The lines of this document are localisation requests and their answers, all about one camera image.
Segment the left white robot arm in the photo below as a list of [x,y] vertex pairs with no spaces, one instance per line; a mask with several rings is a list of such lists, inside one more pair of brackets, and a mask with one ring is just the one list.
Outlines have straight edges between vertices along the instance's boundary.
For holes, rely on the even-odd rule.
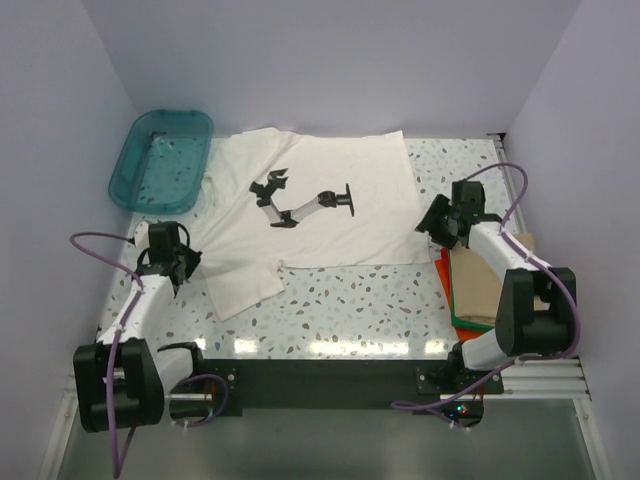
[[156,352],[148,344],[154,323],[200,263],[188,230],[176,221],[141,223],[123,240],[141,249],[134,268],[113,264],[130,277],[130,293],[111,325],[73,355],[81,425],[89,433],[155,425],[173,386],[196,392],[207,380],[195,343]]

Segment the white printed t shirt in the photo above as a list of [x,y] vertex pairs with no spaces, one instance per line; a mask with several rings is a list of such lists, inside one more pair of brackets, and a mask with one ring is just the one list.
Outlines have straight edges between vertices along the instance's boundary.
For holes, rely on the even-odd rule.
[[322,138],[265,128],[222,140],[191,230],[217,316],[280,293],[280,268],[421,264],[423,210],[401,132]]

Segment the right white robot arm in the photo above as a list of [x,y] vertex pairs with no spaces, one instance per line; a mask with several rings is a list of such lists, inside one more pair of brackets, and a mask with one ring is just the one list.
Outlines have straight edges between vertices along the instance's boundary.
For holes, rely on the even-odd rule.
[[481,182],[456,181],[451,196],[437,195],[416,227],[441,247],[460,245],[479,255],[501,281],[494,328],[459,342],[447,356],[445,379],[459,393],[476,386],[481,371],[569,356],[580,335],[575,274],[526,249],[485,203]]

